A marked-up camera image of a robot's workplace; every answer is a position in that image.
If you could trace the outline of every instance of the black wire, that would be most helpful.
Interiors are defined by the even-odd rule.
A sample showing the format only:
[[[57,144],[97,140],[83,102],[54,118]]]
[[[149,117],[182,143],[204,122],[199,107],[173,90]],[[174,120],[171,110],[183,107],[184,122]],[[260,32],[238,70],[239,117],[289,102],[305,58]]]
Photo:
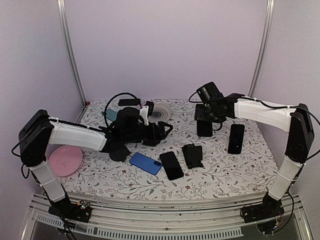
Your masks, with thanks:
[[[290,214],[288,220],[285,222],[285,224],[284,224],[281,228],[277,228],[274,232],[265,233],[264,235],[273,235],[273,234],[276,234],[276,233],[280,232],[282,229],[284,229],[285,226],[287,226],[288,223],[290,222],[290,220],[291,220],[291,218],[292,218],[292,216],[293,216],[293,214],[294,214],[294,210],[295,210],[295,200],[294,200],[294,198],[292,197],[292,195],[291,195],[290,192],[289,192],[290,187],[291,187],[291,185],[289,186],[289,188],[288,188],[288,190],[287,190],[287,193],[288,193],[288,195],[289,195],[289,197],[291,198],[291,201],[292,201],[292,210],[291,210],[291,214]]]
[[[39,122],[37,123],[37,125],[34,125],[34,126],[32,127],[32,129],[30,129],[29,132],[28,132],[16,145],[14,145],[14,147],[11,149],[11,153],[12,153],[14,156],[16,156],[16,157],[21,158],[21,156],[20,156],[19,154],[16,154],[16,153],[14,152],[14,151],[16,150],[16,148],[17,148],[27,137],[29,137],[29,135],[33,132],[33,130],[34,130],[36,127],[38,127],[41,123],[46,122],[46,121],[48,121],[48,119],[43,119],[43,120],[39,121]]]
[[[218,127],[218,129],[213,129],[213,131],[220,131],[222,129],[222,122],[220,123],[220,126]]]
[[[277,110],[277,109],[300,109],[300,110],[303,110],[305,111],[307,114],[309,114],[311,117],[313,117],[313,119],[318,123],[319,127],[320,127],[320,120],[312,113],[310,112],[309,110],[303,108],[303,107],[300,107],[300,106],[271,106],[269,104],[266,104],[265,102],[261,101],[261,100],[257,100],[257,99],[254,99],[254,98],[250,98],[250,97],[241,97],[241,99],[247,99],[247,100],[251,100],[251,101],[256,101],[256,102],[259,102],[261,103],[263,106],[267,107],[267,108],[270,108],[270,109],[274,109],[274,110]],[[306,158],[306,161],[315,157],[316,155],[318,155],[320,153],[320,149],[318,151],[316,151],[314,154],[312,154],[311,156],[307,157]]]
[[[251,203],[247,203],[246,205],[244,205],[241,209],[240,209],[240,217],[244,218],[245,216],[243,215],[243,210],[246,206],[250,205],[251,207],[253,207],[254,205],[252,205]]]
[[[27,178],[29,177],[29,174],[30,174],[30,168],[28,168],[28,172],[27,172],[27,174],[25,175],[25,173],[24,173],[24,166],[25,166],[25,164],[22,164],[22,166],[21,166],[21,174],[22,174],[22,177],[23,177],[24,179],[27,179]]]
[[[190,103],[193,103],[193,104],[201,104],[201,103],[203,103],[202,101],[191,101],[191,98],[192,98],[196,93],[197,93],[197,92],[192,93],[192,95],[189,97],[188,101],[189,101]]]
[[[83,124],[80,124],[80,123],[74,123],[74,122],[71,122],[71,121],[57,120],[57,119],[54,119],[54,118],[50,118],[49,121],[50,122],[54,122],[54,123],[60,123],[60,124],[68,124],[68,125],[80,127],[80,128],[83,128],[83,129],[94,130],[94,131],[100,132],[100,133],[104,132],[101,129],[98,129],[98,128],[95,128],[95,127],[91,127],[91,126],[88,127],[86,125],[83,125]]]
[[[121,93],[119,93],[119,94],[117,94],[117,95],[114,95],[114,96],[107,102],[107,104],[105,105],[105,108],[104,108],[103,117],[104,117],[104,122],[105,122],[106,127],[109,127],[109,124],[107,123],[107,109],[108,109],[110,103],[113,101],[113,99],[115,99],[115,98],[117,98],[117,97],[119,97],[119,96],[121,96],[121,95],[129,95],[129,96],[133,97],[134,99],[138,99],[135,95],[133,95],[133,94],[130,93],[130,92],[121,92]]]
[[[60,220],[63,222],[64,231],[65,231],[65,232],[66,232],[67,230],[69,231],[69,233],[67,233],[65,236],[66,236],[69,240],[72,240],[72,239],[68,236],[68,234],[71,234],[71,236],[73,237],[73,239],[74,239],[74,240],[77,240],[77,238],[75,237],[75,235],[73,234],[73,232],[72,232],[71,229],[70,229],[70,226],[69,226],[68,221],[67,221],[65,218],[63,218],[63,217],[60,215],[59,211],[54,207],[53,202],[51,201],[51,199],[49,198],[49,196],[48,196],[48,194],[47,194],[47,192],[46,192],[45,190],[44,190],[44,194],[46,195],[49,203],[51,204],[52,208],[53,208],[54,211],[56,212],[57,216],[58,216],[58,217],[60,218]]]

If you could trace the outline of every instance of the smartphone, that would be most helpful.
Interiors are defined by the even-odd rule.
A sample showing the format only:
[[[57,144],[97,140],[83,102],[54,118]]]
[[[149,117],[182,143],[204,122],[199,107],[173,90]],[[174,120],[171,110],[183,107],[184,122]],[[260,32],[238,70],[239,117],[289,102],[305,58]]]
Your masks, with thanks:
[[[240,154],[244,141],[245,125],[232,124],[228,144],[228,154]]]
[[[160,160],[170,181],[182,178],[184,176],[184,172],[182,171],[177,157],[173,151],[160,154]]]
[[[111,120],[112,122],[115,121],[117,119],[117,112],[108,108],[106,110],[106,118]]]
[[[132,165],[152,174],[156,175],[162,167],[162,163],[156,161],[146,155],[143,155],[139,152],[135,153],[132,158],[129,160],[129,163]]]
[[[210,121],[196,121],[196,134],[198,137],[212,137],[213,129]]]
[[[118,106],[137,106],[141,103],[141,99],[129,98],[129,99],[120,99]]]

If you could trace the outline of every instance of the roll of tape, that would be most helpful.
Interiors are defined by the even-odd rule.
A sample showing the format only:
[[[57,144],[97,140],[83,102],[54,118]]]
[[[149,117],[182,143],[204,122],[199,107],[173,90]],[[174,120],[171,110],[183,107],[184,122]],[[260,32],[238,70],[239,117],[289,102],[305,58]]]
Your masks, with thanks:
[[[149,121],[156,123],[159,121],[167,122],[171,118],[172,112],[168,104],[155,103],[153,113],[149,116]]]

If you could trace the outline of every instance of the pink plate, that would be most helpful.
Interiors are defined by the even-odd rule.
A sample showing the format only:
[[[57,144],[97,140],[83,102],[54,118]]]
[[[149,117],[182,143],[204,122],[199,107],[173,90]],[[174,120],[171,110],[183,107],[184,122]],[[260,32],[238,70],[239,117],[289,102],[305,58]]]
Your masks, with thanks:
[[[82,151],[77,146],[61,146],[51,154],[48,162],[57,177],[66,177],[80,167]]]

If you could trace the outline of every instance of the black bracket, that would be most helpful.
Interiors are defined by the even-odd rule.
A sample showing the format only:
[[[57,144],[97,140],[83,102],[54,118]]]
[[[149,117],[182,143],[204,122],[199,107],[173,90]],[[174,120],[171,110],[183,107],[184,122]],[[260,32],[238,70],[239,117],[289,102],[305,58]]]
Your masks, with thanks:
[[[305,104],[300,103],[298,106],[308,110],[308,107]],[[307,160],[314,138],[315,133],[310,115],[302,109],[296,109],[294,113],[291,114],[285,155],[294,162],[304,164]]]
[[[268,193],[265,194],[261,204],[245,206],[240,210],[240,216],[245,223],[273,218],[284,213],[281,200],[273,199]]]
[[[148,117],[154,112],[155,104],[152,101],[146,101],[145,106],[148,106]]]
[[[62,200],[57,202],[49,201],[51,204],[48,210],[49,214],[83,223],[88,223],[90,220],[92,208],[89,206],[89,202],[82,200],[78,203],[72,203],[66,192],[65,198]]]

